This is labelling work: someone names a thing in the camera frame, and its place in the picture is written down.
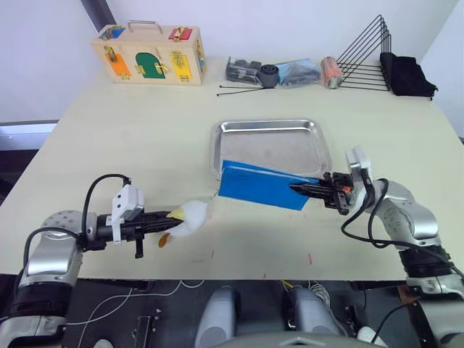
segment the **wooden toy box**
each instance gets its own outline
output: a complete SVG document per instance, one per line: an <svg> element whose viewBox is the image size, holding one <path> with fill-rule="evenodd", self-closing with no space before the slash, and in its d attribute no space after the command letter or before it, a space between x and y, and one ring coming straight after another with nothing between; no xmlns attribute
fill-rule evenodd
<svg viewBox="0 0 464 348"><path fill-rule="evenodd" d="M198 86L203 81L198 27L140 20L106 25L92 46L114 82Z"/></svg>

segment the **black cloth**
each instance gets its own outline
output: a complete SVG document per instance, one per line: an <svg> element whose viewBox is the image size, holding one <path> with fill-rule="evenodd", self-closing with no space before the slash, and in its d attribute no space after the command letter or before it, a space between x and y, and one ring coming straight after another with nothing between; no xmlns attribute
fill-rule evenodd
<svg viewBox="0 0 464 348"><path fill-rule="evenodd" d="M427 96L430 99L438 88L426 80L421 66L413 57L397 57L392 53L381 53L380 62L386 81L390 82L397 96Z"/></svg>

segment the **wire rack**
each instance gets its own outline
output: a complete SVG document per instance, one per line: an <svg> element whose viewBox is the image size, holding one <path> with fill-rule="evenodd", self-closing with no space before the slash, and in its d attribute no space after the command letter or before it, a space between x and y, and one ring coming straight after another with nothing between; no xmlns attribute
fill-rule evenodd
<svg viewBox="0 0 464 348"><path fill-rule="evenodd" d="M391 76L381 66L363 64L378 48L392 51L392 35L384 18L379 14L336 60L343 79L341 87L389 91Z"/></svg>

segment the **table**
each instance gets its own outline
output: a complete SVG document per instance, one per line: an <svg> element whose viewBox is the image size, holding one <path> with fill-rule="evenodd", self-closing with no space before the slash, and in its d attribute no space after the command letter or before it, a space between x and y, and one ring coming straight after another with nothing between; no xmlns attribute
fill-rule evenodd
<svg viewBox="0 0 464 348"><path fill-rule="evenodd" d="M346 217L310 199L302 212L222 197L210 175L210 133L222 120L310 118L322 128L334 171L344 150L362 144L374 178L408 187L439 222L442 242L464 268L464 147L433 102L391 93L322 86L217 97L226 59L208 59L201 87L113 84L103 73L78 97L0 207L0 272L21 268L26 236L50 214L82 210L97 176L122 173L144 190L146 211L207 199L210 212L194 235L159 249L147 235L87 252L83 278L402 280L394 247L378 250L344 237ZM120 182L97 187L91 211L110 212ZM365 235L368 215L350 231ZM385 237L376 219L375 234Z"/></svg>

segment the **metal tray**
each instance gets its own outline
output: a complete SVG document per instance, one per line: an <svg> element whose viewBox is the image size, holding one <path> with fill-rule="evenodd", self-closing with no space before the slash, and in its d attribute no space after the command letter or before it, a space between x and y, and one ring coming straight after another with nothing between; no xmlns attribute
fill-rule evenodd
<svg viewBox="0 0 464 348"><path fill-rule="evenodd" d="M218 123L211 137L211 174L220 180L223 160L322 177L331 157L319 125L312 120L255 120Z"/></svg>

